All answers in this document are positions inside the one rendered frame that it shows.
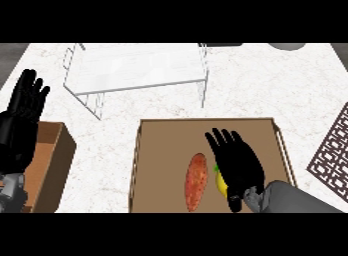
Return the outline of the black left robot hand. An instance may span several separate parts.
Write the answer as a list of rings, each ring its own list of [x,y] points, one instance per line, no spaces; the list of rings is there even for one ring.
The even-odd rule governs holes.
[[[25,69],[0,113],[0,175],[24,173],[34,158],[39,121],[50,87],[34,69]]]

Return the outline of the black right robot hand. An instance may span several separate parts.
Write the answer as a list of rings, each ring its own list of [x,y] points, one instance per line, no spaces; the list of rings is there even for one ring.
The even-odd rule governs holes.
[[[216,156],[216,162],[228,185],[228,203],[233,213],[242,210],[245,191],[264,191],[264,170],[256,152],[236,131],[213,129],[205,137]]]

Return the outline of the yellow lemon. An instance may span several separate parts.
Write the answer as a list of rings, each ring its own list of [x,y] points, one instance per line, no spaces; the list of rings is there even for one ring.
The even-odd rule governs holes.
[[[217,189],[222,193],[222,195],[228,198],[228,184],[223,179],[223,175],[219,169],[219,165],[214,166],[214,172],[216,172],[216,185]]]

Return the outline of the brown wooden tray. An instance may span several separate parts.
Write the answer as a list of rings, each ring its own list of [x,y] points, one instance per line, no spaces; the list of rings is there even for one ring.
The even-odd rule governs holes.
[[[266,180],[296,184],[281,129],[272,118],[145,119],[136,138],[129,208],[133,213],[185,213],[186,172],[201,153],[216,166],[205,134],[236,131],[262,162]]]

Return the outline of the red speckled oblong vegetable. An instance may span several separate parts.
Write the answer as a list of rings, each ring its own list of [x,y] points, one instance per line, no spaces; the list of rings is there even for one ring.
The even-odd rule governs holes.
[[[185,182],[185,198],[188,210],[194,212],[200,206],[204,190],[208,181],[207,158],[198,153],[191,160],[186,182]]]

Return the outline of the brown cardboard box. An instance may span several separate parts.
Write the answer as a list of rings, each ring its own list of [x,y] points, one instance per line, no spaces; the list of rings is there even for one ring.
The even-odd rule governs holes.
[[[28,193],[24,213],[56,212],[75,149],[65,124],[40,122],[34,159],[24,173]]]

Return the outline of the brown lattice placemat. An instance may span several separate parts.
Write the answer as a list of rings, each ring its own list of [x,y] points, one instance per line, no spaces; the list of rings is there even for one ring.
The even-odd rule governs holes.
[[[331,126],[307,171],[348,203],[348,103]]]

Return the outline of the grey round object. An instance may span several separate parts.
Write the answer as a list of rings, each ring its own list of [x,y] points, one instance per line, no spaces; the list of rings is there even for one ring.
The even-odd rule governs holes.
[[[284,51],[296,51],[306,46],[306,43],[269,43],[269,45]]]

